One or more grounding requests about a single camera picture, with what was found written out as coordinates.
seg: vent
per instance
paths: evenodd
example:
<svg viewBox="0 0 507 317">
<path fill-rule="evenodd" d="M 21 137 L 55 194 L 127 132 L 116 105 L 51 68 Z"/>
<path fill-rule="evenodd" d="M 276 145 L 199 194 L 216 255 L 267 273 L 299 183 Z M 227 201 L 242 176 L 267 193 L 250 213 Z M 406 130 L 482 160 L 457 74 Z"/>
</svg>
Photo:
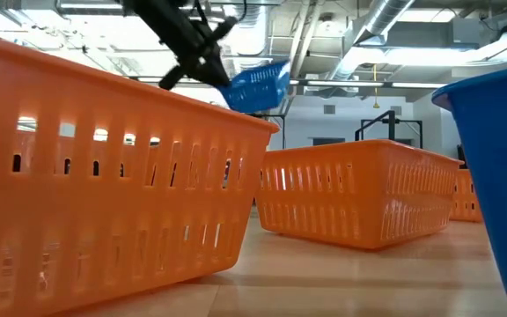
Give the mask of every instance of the vent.
<svg viewBox="0 0 507 317">
<path fill-rule="evenodd" d="M 396 115 L 402 115 L 402 106 L 392 106 L 391 110 L 394 110 Z"/>
<path fill-rule="evenodd" d="M 335 114 L 335 105 L 324 105 L 324 114 Z"/>
</svg>

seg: plastic basket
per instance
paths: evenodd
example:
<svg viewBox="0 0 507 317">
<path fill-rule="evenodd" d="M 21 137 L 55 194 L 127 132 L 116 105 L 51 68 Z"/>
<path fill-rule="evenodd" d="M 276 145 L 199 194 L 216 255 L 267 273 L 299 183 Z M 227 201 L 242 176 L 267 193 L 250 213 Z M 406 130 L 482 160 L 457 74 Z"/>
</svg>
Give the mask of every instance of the plastic basket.
<svg viewBox="0 0 507 317">
<path fill-rule="evenodd" d="M 482 222 L 481 207 L 474 192 L 473 179 L 467 169 L 459 169 L 457 172 L 453 199 L 455 206 L 450 220 Z"/>
<path fill-rule="evenodd" d="M 272 232 L 375 249 L 447 226 L 459 161 L 386 140 L 270 151 L 256 195 Z"/>
<path fill-rule="evenodd" d="M 457 123 L 507 292 L 507 70 L 447 85 L 433 101 Z"/>
<path fill-rule="evenodd" d="M 252 114 L 278 107 L 290 82 L 288 61 L 271 63 L 240 72 L 230 87 L 218 87 L 228 107 Z"/>
<path fill-rule="evenodd" d="M 36 131 L 17 131 L 20 116 Z M 73 137 L 59 136 L 65 122 Z M 93 141 L 96 128 L 106 142 Z M 51 314 L 230 268 L 274 131 L 0 40 L 0 316 Z"/>
</svg>

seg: robotic arm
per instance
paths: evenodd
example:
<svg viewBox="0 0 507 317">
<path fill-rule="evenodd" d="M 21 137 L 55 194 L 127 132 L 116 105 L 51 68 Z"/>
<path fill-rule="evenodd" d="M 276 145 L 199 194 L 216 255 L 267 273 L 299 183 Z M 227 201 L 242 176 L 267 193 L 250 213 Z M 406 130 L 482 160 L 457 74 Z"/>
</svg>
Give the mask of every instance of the robotic arm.
<svg viewBox="0 0 507 317">
<path fill-rule="evenodd" d="M 178 64 L 159 82 L 159 87 L 171 90 L 184 76 L 208 85 L 228 86 L 230 79 L 220 59 L 217 42 L 238 23 L 228 17 L 213 31 L 204 17 L 198 0 L 195 6 L 201 15 L 191 20 L 180 10 L 187 0 L 116 0 L 125 12 L 134 12 L 154 31 L 160 43 L 166 44 L 177 57 Z"/>
</svg>

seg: blue bin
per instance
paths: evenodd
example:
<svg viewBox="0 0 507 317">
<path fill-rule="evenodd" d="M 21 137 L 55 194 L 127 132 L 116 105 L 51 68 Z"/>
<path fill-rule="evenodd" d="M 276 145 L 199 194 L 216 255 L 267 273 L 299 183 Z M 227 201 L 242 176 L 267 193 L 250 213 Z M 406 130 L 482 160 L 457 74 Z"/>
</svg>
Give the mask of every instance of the blue bin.
<svg viewBox="0 0 507 317">
<path fill-rule="evenodd" d="M 434 92 L 453 113 L 507 293 L 507 70 Z"/>
<path fill-rule="evenodd" d="M 279 107 L 290 82 L 289 61 L 271 63 L 240 72 L 230 87 L 218 87 L 228 107 L 251 114 Z"/>
</svg>

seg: white wall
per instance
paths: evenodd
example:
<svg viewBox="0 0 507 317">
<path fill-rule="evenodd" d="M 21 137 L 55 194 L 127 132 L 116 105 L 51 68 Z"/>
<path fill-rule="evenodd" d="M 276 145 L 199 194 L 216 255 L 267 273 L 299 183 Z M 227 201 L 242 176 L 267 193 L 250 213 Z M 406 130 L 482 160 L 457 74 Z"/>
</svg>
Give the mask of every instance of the white wall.
<svg viewBox="0 0 507 317">
<path fill-rule="evenodd" d="M 375 99 L 331 98 L 297 96 L 285 123 L 286 148 L 311 146 L 315 137 L 343 137 L 354 141 L 354 134 L 361 127 L 362 119 L 374 119 L 391 106 L 402 106 L 401 119 L 413 118 L 413 106 L 402 97 L 380 97 L 379 109 L 373 108 Z M 335 114 L 324 114 L 324 105 L 335 105 Z M 376 123 L 365 131 L 365 139 L 387 138 L 386 124 Z M 418 145 L 418 135 L 406 124 L 396 126 L 397 138 L 411 138 Z M 270 150 L 282 149 L 282 132 L 271 137 Z"/>
<path fill-rule="evenodd" d="M 423 148 L 457 158 L 459 132 L 452 114 L 431 103 L 428 94 L 414 103 L 414 117 L 423 121 Z"/>
</svg>

